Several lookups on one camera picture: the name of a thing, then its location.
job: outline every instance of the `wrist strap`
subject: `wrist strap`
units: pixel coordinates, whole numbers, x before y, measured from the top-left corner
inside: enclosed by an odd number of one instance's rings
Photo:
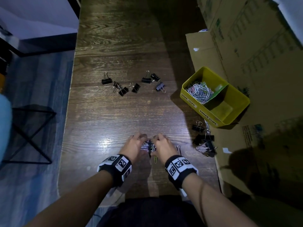
[[[113,177],[113,187],[121,186],[131,173],[132,166],[128,157],[122,154],[106,158],[97,168],[97,172],[106,170]]]
[[[187,175],[191,173],[199,174],[198,169],[187,158],[180,155],[170,157],[165,163],[165,169],[169,173],[169,180],[178,190],[182,189],[182,183]]]

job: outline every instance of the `person's left hand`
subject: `person's left hand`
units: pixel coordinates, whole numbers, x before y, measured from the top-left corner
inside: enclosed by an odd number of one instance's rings
[[[131,163],[134,164],[139,155],[142,144],[146,141],[147,134],[141,134],[140,132],[136,132],[134,135],[131,135],[128,138],[128,140],[120,150],[119,154],[127,156],[131,160]]]

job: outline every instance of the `yellow plastic container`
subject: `yellow plastic container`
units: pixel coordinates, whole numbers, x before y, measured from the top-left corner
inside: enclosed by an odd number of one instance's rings
[[[185,90],[196,80],[205,82],[212,91],[220,85],[227,86],[209,102],[201,104]],[[180,97],[213,127],[231,124],[250,104],[247,96],[207,67],[200,68],[182,85]]]

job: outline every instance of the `hand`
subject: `hand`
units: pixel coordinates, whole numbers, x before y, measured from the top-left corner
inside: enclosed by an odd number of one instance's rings
[[[134,164],[136,158],[138,157],[142,144],[146,141],[146,134],[136,132],[134,135],[131,135],[128,138],[128,140],[120,150],[119,154],[127,156],[131,160],[131,163]]]
[[[173,155],[179,155],[176,147],[163,134],[159,133],[151,141],[157,148],[157,151],[151,153],[152,156],[157,156],[160,161],[165,164],[166,161]]]

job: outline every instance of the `blue object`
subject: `blue object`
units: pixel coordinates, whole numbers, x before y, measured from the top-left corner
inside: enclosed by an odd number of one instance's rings
[[[0,94],[0,162],[9,142],[12,126],[12,106],[8,99]]]

